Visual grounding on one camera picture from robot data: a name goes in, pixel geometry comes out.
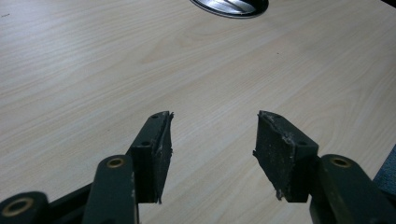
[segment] screw hole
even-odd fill
[[[3,209],[2,215],[3,217],[15,217],[32,207],[33,201],[28,197],[17,199]]]
[[[348,168],[349,166],[351,166],[351,163],[349,161],[341,158],[332,158],[332,164],[343,168]]]
[[[107,162],[108,168],[117,168],[124,164],[124,160],[122,158],[115,158]]]
[[[142,142],[142,146],[144,146],[144,147],[149,146],[149,142],[148,141]]]

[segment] tabletop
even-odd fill
[[[226,19],[190,1],[0,1],[0,200],[53,201],[175,112],[163,204],[142,223],[310,223],[252,156],[280,114],[373,178],[396,139],[396,10],[376,0],[270,1]]]

